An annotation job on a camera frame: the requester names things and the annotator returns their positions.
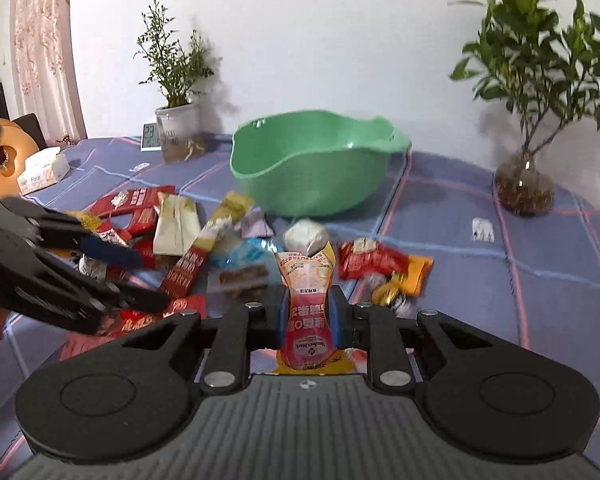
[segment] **potted plant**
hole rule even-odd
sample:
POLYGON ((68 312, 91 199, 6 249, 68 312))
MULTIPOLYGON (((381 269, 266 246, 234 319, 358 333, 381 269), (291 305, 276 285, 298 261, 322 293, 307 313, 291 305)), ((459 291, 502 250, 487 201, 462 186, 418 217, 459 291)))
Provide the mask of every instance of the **potted plant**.
POLYGON ((585 13, 576 0, 573 23, 560 29, 547 1, 462 0, 484 6, 486 15, 450 76, 479 77, 476 99, 504 100, 520 116, 522 146, 496 170, 494 182, 504 206, 522 216, 548 211, 553 203, 554 185, 536 170, 534 157, 583 118, 600 130, 600 16, 585 13), (551 115, 551 133, 540 135, 538 127, 551 115))
POLYGON ((183 146, 185 151, 204 149, 200 138, 200 109, 202 95, 195 85, 214 74, 208 63, 209 48, 196 30, 189 37, 185 51, 180 40, 174 38, 176 30, 170 28, 174 18, 168 18, 167 8, 159 0, 152 0, 148 12, 142 13, 146 31, 137 40, 140 55, 149 62, 149 77, 140 84, 157 82, 166 106, 155 111, 160 140, 165 158, 170 158, 165 146, 183 146))

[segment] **pink curtain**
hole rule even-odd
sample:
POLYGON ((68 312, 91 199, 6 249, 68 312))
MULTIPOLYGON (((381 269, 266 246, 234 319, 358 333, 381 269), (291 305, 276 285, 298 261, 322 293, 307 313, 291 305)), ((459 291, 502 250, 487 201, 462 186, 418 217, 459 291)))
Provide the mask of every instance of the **pink curtain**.
POLYGON ((12 0, 11 16, 19 111, 37 115, 49 146, 85 139, 69 0, 12 0))

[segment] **green bowl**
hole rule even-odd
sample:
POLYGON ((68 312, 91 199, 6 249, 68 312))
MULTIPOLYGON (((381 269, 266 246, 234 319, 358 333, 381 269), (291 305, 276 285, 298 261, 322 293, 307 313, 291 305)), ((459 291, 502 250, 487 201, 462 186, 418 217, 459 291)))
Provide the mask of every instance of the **green bowl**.
POLYGON ((372 194, 385 178, 390 155, 410 146, 409 137, 386 119, 302 110, 241 126, 230 164, 242 191, 264 211, 324 217, 372 194))

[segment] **long snack stick wrapper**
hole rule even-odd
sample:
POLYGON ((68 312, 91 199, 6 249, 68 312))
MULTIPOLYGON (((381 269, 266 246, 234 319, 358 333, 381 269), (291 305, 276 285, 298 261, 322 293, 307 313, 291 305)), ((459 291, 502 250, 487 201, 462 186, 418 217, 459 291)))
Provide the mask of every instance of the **long snack stick wrapper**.
POLYGON ((219 235, 227 229, 232 229, 252 207, 253 200, 248 196, 235 191, 227 193, 194 240, 193 245, 162 280, 160 288, 174 300, 184 298, 191 283, 200 272, 202 263, 214 248, 219 235))
POLYGON ((279 253, 276 254, 276 260, 290 292, 285 341, 280 350, 283 364, 296 372, 350 371, 325 369, 334 355, 340 352, 333 345, 326 313, 327 290, 336 263, 331 245, 327 243, 323 250, 311 258, 301 253, 279 253))

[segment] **white tissue package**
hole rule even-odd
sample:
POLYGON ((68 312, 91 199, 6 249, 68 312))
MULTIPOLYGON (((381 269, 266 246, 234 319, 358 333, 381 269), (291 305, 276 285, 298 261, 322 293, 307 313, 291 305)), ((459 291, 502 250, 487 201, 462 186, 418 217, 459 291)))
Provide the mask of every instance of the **white tissue package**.
POLYGON ((47 148, 24 161, 24 171, 18 177, 23 195, 60 182, 69 172, 69 163, 60 148, 47 148))

